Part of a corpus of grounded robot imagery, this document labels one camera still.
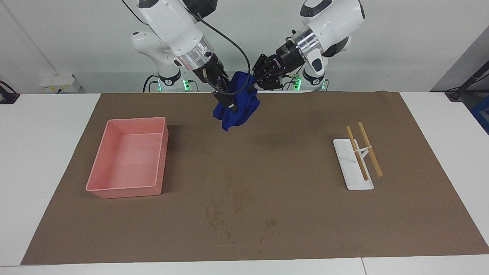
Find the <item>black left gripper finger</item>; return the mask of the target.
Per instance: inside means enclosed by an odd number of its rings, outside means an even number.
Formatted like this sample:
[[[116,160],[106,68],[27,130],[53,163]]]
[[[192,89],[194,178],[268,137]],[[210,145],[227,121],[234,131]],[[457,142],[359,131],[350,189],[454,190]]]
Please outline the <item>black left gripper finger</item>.
[[[281,62],[276,54],[266,56],[261,54],[253,66],[253,75],[276,74],[281,69]]]
[[[255,82],[263,90],[279,89],[284,73],[283,70],[256,71]]]

